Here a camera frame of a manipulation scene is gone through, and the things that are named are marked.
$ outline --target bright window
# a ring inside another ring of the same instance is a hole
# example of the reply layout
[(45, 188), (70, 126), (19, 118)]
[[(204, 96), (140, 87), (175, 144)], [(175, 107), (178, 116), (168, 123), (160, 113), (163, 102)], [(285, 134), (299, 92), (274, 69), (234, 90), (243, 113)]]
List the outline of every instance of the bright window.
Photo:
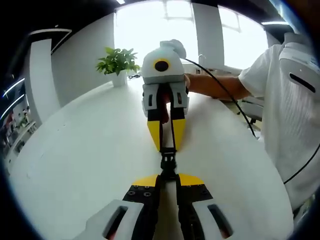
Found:
[(264, 28), (250, 18), (219, 6), (224, 44), (224, 65), (249, 68), (268, 48)]
[(177, 39), (188, 59), (198, 61), (198, 42), (192, 5), (187, 0), (150, 0), (120, 7), (115, 15), (114, 45), (134, 49), (137, 64), (160, 46)]

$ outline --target black cable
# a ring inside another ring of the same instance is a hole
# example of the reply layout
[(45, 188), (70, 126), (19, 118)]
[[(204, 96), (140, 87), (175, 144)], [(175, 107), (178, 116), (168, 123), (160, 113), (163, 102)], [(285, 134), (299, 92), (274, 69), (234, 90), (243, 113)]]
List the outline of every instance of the black cable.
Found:
[(231, 98), (231, 100), (233, 101), (233, 103), (234, 103), (234, 104), (236, 105), (236, 107), (239, 109), (240, 113), (243, 115), (246, 123), (249, 125), (249, 128), (250, 128), (250, 130), (251, 130), (251, 132), (252, 132), (252, 135), (253, 135), (254, 137), (256, 137), (255, 132), (254, 132), (254, 130), (253, 130), (253, 128), (252, 128), (252, 126), (251, 126), (251, 124), (250, 124), (247, 116), (245, 115), (244, 111), (242, 111), (241, 107), (238, 105), (238, 103), (237, 103), (237, 101), (235, 100), (235, 98), (234, 98), (234, 97), (232, 96), (232, 94), (225, 88), (225, 86), (223, 86), (223, 84), (222, 84), (215, 76), (213, 76), (207, 69), (205, 69), (205, 68), (204, 68), (203, 66), (201, 66), (200, 64), (198, 64), (198, 63), (196, 63), (196, 62), (194, 62), (194, 61), (191, 61), (191, 60), (189, 60), (189, 59), (186, 59), (186, 58), (185, 58), (185, 60), (187, 60), (188, 62), (196, 65), (196, 66), (199, 67), (199, 68), (201, 68), (203, 71), (205, 71), (207, 74), (209, 74), (209, 75), (219, 84), (219, 86), (228, 94), (228, 96)]
[(289, 182), (290, 180), (292, 180), (295, 176), (297, 176), (309, 163), (310, 161), (315, 157), (315, 155), (317, 154), (318, 150), (320, 148), (320, 143), (318, 145), (318, 147), (316, 148), (315, 152), (313, 153), (313, 155), (310, 157), (310, 159), (305, 163), (305, 165), (303, 165), (302, 168), (300, 168), (295, 174), (293, 174), (288, 180), (284, 181), (283, 184), (286, 184), (287, 182)]

